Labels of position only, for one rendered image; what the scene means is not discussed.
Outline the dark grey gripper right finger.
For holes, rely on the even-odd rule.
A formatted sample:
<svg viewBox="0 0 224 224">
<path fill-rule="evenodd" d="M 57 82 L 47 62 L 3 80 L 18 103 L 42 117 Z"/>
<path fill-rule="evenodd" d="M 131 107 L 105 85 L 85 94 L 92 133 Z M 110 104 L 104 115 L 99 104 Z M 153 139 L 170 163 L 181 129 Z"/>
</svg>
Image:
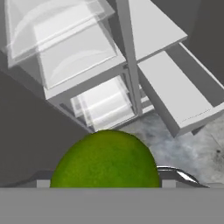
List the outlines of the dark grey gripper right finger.
<svg viewBox="0 0 224 224">
<path fill-rule="evenodd" d="M 207 188 L 193 175 L 175 167 L 158 166 L 160 185 L 163 188 Z"/>
</svg>

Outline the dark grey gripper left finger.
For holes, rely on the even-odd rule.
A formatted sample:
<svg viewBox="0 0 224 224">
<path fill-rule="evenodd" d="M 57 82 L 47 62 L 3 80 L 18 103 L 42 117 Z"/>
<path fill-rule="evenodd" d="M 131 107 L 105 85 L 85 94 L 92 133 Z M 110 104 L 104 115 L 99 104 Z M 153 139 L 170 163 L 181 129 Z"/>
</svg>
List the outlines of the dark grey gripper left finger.
<svg viewBox="0 0 224 224">
<path fill-rule="evenodd" d="M 18 182 L 7 184 L 6 188 L 40 188 L 50 186 L 50 180 L 53 176 L 53 171 L 45 170 L 45 171 L 37 171 L 29 178 L 19 180 Z"/>
</svg>

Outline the green lime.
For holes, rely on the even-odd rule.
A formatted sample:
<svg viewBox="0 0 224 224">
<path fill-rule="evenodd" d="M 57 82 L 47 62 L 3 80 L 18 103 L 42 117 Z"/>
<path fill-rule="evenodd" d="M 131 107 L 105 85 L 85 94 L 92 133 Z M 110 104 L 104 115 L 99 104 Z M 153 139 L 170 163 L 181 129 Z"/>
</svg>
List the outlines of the green lime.
<svg viewBox="0 0 224 224">
<path fill-rule="evenodd" d="M 158 168 L 150 149 L 119 130 L 101 130 L 75 143 L 59 161 L 51 188 L 156 188 Z"/>
</svg>

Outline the dark grey fridge door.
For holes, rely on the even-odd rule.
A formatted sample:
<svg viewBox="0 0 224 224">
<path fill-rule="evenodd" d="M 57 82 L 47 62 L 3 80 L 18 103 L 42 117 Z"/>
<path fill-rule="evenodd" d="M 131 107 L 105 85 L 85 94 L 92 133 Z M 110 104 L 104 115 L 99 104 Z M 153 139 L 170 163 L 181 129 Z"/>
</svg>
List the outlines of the dark grey fridge door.
<svg viewBox="0 0 224 224">
<path fill-rule="evenodd" d="M 52 171 L 88 132 L 0 72 L 0 186 Z"/>
</svg>

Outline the white freezer drawer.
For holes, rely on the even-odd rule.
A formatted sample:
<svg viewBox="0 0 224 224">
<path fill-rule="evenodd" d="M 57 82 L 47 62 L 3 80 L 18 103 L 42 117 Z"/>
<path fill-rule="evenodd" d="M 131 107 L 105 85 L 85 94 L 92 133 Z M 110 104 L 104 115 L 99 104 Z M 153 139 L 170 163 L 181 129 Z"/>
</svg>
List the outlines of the white freezer drawer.
<svg viewBox="0 0 224 224">
<path fill-rule="evenodd" d="M 224 86 L 183 44 L 141 61 L 138 71 L 143 91 L 173 137 L 224 114 Z"/>
</svg>

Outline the clear crisper drawer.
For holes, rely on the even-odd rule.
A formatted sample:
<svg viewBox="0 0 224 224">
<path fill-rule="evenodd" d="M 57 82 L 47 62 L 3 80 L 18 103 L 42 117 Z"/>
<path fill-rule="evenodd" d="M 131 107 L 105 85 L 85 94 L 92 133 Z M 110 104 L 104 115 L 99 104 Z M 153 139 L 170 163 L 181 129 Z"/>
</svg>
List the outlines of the clear crisper drawer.
<svg viewBox="0 0 224 224">
<path fill-rule="evenodd" d="M 84 116 L 88 127 L 107 130 L 130 119 L 131 101 L 120 75 L 70 99 L 76 117 Z"/>
</svg>

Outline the white fridge cabinet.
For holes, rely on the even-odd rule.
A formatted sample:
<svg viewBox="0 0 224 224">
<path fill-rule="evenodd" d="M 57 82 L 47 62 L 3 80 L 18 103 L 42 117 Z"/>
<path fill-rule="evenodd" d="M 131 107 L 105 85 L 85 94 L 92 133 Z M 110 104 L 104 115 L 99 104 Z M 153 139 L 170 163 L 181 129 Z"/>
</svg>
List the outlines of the white fridge cabinet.
<svg viewBox="0 0 224 224">
<path fill-rule="evenodd" d="M 94 132 L 95 130 L 93 127 L 88 127 L 86 125 L 83 115 L 81 117 L 75 116 L 70 99 L 102 84 L 103 82 L 109 81 L 118 75 L 121 76 L 126 88 L 129 90 L 128 97 L 131 101 L 134 115 L 130 119 L 117 124 L 111 129 L 115 129 L 129 122 L 151 109 L 151 102 L 144 98 L 141 93 L 142 88 L 138 78 L 138 61 L 133 41 L 129 0 L 107 1 L 114 9 L 115 13 L 111 17 L 105 18 L 99 22 L 108 23 L 112 39 L 118 50 L 118 55 L 115 58 L 108 60 L 99 66 L 93 67 L 85 73 L 77 75 L 50 89 L 47 89 L 44 86 L 41 77 L 41 65 L 39 64 L 39 54 L 41 52 L 23 60 L 13 67 L 8 66 L 7 55 L 4 53 L 4 46 L 6 43 L 5 16 L 0 10 L 0 70 L 31 90 L 38 98 L 48 102 L 57 110 L 66 116 L 69 116 L 75 123 L 79 124 L 88 132 Z M 70 31 L 70 35 L 63 38 L 61 41 L 78 32 Z"/>
</svg>

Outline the white fridge shelf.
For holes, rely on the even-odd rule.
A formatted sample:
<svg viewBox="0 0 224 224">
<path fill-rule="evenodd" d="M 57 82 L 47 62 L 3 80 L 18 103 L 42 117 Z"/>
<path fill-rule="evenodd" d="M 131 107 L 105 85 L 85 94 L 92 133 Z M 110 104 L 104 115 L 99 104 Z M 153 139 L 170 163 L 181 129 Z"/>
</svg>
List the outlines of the white fridge shelf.
<svg viewBox="0 0 224 224">
<path fill-rule="evenodd" d="M 99 22 L 39 54 L 47 89 L 83 74 L 118 55 L 107 22 Z"/>
</svg>

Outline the white freezer shelf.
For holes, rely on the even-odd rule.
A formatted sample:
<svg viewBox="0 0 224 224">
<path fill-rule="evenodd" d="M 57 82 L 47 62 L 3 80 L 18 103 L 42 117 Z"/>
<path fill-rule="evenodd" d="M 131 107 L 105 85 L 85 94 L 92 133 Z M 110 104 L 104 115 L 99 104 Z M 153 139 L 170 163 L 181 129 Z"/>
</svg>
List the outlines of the white freezer shelf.
<svg viewBox="0 0 224 224">
<path fill-rule="evenodd" d="M 137 61 L 187 38 L 151 0 L 129 0 L 129 11 Z"/>
</svg>

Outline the clear fridge bin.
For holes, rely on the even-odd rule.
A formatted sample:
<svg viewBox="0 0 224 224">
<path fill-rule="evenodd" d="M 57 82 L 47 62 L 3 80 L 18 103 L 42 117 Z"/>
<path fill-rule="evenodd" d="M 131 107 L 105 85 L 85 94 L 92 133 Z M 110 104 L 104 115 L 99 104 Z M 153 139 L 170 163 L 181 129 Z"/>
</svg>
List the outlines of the clear fridge bin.
<svg viewBox="0 0 224 224">
<path fill-rule="evenodd" d="M 0 0 L 0 10 L 9 67 L 115 13 L 107 0 Z"/>
</svg>

